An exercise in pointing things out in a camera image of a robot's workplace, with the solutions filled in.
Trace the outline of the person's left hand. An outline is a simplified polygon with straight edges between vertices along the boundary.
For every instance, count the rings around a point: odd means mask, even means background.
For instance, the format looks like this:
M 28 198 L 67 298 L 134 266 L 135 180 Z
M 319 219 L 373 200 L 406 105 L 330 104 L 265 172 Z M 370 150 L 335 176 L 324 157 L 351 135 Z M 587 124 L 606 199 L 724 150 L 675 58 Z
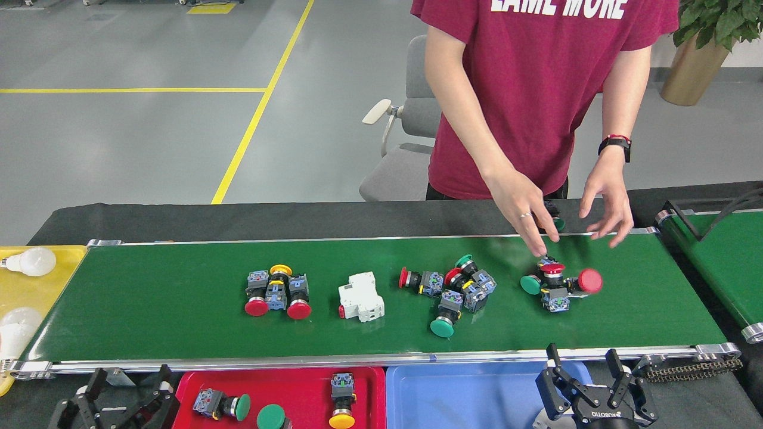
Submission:
M 587 231 L 594 240 L 614 232 L 615 236 L 609 242 L 610 248 L 621 244 L 634 227 L 629 196 L 622 176 L 625 164 L 625 154 L 621 147 L 603 149 L 588 175 L 579 209 L 580 218 L 588 217 L 594 199 L 598 195 L 602 197 L 602 220 L 589 225 Z

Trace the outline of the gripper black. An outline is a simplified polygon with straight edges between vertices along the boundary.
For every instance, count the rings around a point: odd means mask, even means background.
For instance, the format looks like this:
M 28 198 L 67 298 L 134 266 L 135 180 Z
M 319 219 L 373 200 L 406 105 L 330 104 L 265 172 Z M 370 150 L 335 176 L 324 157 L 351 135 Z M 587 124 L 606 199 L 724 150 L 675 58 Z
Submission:
M 536 386 L 549 419 L 558 420 L 570 409 L 573 410 L 577 428 L 638 428 L 635 421 L 659 419 L 645 378 L 635 377 L 621 363 L 615 349 L 605 353 L 614 383 L 609 388 L 607 401 L 599 401 L 598 407 L 589 404 L 591 395 L 588 388 L 562 368 L 555 344 L 546 347 L 546 356 L 548 360 L 545 369 L 536 378 Z M 631 394 L 635 408 L 625 402 L 626 393 Z

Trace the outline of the person's right hand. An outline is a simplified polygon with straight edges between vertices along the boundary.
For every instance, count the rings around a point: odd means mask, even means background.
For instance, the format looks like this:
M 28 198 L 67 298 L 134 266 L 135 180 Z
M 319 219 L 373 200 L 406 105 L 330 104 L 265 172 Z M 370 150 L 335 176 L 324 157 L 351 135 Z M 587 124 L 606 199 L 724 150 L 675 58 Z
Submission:
M 546 246 L 540 230 L 553 242 L 559 232 L 545 207 L 539 188 L 512 167 L 490 172 L 485 182 L 493 201 L 534 256 L 545 256 Z

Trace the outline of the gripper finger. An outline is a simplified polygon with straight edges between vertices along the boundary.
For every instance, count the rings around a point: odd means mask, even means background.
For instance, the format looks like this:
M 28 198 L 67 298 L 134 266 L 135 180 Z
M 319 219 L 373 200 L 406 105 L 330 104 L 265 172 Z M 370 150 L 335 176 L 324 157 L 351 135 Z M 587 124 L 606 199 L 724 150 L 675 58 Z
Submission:
M 161 365 L 150 394 L 117 416 L 117 428 L 171 428 L 179 412 L 180 401 L 170 383 L 172 370 Z
M 106 385 L 107 371 L 101 368 L 92 373 L 88 384 L 70 399 L 57 403 L 47 427 L 49 428 L 109 428 L 103 412 L 95 404 Z

